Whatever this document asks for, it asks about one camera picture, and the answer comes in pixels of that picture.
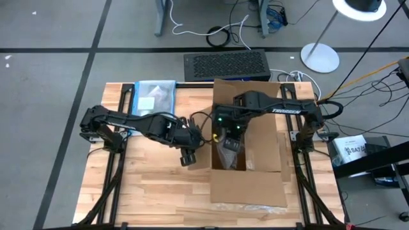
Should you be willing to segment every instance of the white cable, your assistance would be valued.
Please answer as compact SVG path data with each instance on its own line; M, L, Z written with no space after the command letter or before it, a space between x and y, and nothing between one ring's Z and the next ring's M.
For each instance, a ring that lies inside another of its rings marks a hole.
M243 45L248 49L251 50L250 47L243 41L242 38L242 28L243 28L243 24L244 22L249 18L249 15L246 15L244 17L244 19L242 20L242 23L240 24L240 29L238 30L238 37L240 38L240 41L242 41Z
M280 72L280 73L289 74L289 73L285 72L284 70L275 70L275 69L270 69L270 72L271 72L271 74L270 74L270 79L268 80L269 82L273 81L273 72Z
M199 34L199 33L195 33L195 32L192 32L192 31L183 31L183 32L179 32L179 33L174 32L174 30L175 30L177 27L183 26L183 24L179 24L179 23L177 23L177 22L175 22L175 21L173 20L173 0L171 0L171 11L169 12L169 16L170 16L170 18L171 18L171 21L172 21L173 24L175 25L175 26L173 27L173 29L172 29L172 34L174 34L174 35L182 35L182 34L185 34L185 33L190 33L190 34L199 35L199 36L210 36L210 35L217 34L218 32L222 31L223 29L225 29L225 28L227 28L227 27L229 27L229 26L240 25L240 31L239 31L239 34L238 34L238 35L239 35L240 40L242 41L243 45L244 45L247 49L250 50L250 47L248 47L248 46L245 44L245 42L243 41L243 39L242 39L242 28L243 28L243 24L244 24L244 22L249 18L249 15L246 15L241 22L237 22L237 23L225 25L225 26L223 26L222 28L220 28L220 29L218 29L218 30L216 30L216 31L214 31L214 32L212 32L212 33L208 33L208 34Z
M301 71L299 71L299 70L294 70L294 71L291 71L290 73L288 73L288 72L285 72L284 70L270 69L270 72L280 72L280 73L286 73L286 74L288 74L287 77L286 77L286 82L288 82L288 77L289 77L289 76L294 77L294 79L295 79L296 81L299 81L299 82L302 81L302 78L303 78L304 76L308 77L308 78L314 83L315 87L318 89L318 99L319 99L319 100L321 99L321 89L320 89L320 87L318 86L317 82L316 82L312 77L308 76L308 74L303 73L303 72L301 72Z
M308 77L314 83L315 87L318 89L318 100L321 99L321 89L318 86L317 82L312 77L310 77L308 74L303 73L303 72L298 71L298 70L291 71L289 74L291 76L293 76L296 79L296 81L299 81L299 82L302 81L302 78L304 76Z

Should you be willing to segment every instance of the table leg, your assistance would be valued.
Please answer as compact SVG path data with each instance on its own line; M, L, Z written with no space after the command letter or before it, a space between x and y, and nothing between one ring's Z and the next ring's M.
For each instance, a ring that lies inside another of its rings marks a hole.
M261 24L262 38L265 38L268 35L268 22L267 22L267 6L269 0L259 0L259 17Z
M164 27L164 22L165 22L165 12L166 12L167 0L155 0L155 2L156 2L156 8L158 11L155 36L161 36L162 30Z
M329 73L336 70L339 66L339 56L337 52L328 45L320 43L337 15L338 11L335 11L316 43L310 43L301 50L302 62L315 72Z

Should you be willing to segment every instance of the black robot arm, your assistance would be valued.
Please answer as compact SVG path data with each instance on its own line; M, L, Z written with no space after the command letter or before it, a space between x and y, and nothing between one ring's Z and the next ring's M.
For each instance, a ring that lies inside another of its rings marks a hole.
M90 141L91 136L97 135L104 140L105 150L121 153L123 137L120 133L113 132L108 125L127 128L138 131L153 141L180 148L182 166L195 163L194 151L200 147L203 140L200 129L192 120L186 123L184 118L165 114L160 112L134 116L96 105L87 109L80 124L82 132L80 135L87 141Z
M324 119L334 118L343 111L341 104L329 101L322 103L335 104L339 110L329 116L322 116L314 100L272 98L265 93L248 91L235 96L233 105L215 104L213 106L216 135L224 129L226 138L223 146L229 150L238 151L241 136L252 118L267 113L302 115L305 122L297 134L297 149L310 152L313 150L313 135L323 127Z

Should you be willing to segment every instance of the open cardboard box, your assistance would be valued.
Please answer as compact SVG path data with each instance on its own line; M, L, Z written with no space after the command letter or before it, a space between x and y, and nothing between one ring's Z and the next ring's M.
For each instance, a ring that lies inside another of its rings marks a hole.
M279 83L215 80L214 104L232 104L233 97L249 90L277 97ZM212 108L204 110L211 113ZM195 117L202 124L204 117ZM205 139L212 136L212 123L202 130ZM245 150L238 154L237 169L225 170L216 143L205 144L196 151L196 163L189 170L210 168L210 200L213 203L245 203L287 207L281 174L280 147L275 114L253 118L245 133Z

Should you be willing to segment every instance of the desk leg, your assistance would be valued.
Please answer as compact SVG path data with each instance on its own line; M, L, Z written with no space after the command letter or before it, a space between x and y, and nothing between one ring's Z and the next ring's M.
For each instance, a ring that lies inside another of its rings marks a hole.
M165 12L167 6L167 0L155 0L157 9L157 21L155 28L155 36L161 36L165 22Z
M267 22L267 6L269 0L259 0L259 16L260 16L260 24L261 24L261 35L262 38L266 38L268 35L268 22Z

